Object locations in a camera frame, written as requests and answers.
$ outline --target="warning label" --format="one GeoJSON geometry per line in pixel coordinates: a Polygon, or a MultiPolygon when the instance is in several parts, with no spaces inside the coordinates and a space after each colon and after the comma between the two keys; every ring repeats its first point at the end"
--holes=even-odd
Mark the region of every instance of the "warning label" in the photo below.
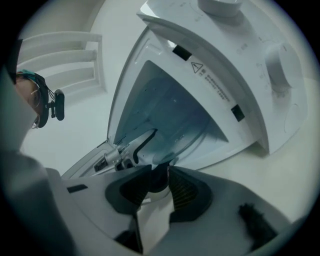
{"type": "Polygon", "coordinates": [[[196,74],[204,65],[196,62],[191,62],[194,73],[196,74]]]}

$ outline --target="chair backrest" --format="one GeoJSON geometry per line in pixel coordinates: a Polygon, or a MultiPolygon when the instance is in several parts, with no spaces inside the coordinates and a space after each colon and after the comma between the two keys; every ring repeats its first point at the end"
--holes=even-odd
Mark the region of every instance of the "chair backrest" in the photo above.
{"type": "Polygon", "coordinates": [[[39,34],[24,39],[17,69],[45,78],[48,87],[62,89],[66,104],[80,94],[107,92],[102,60],[102,35],[79,31],[39,34]]]}

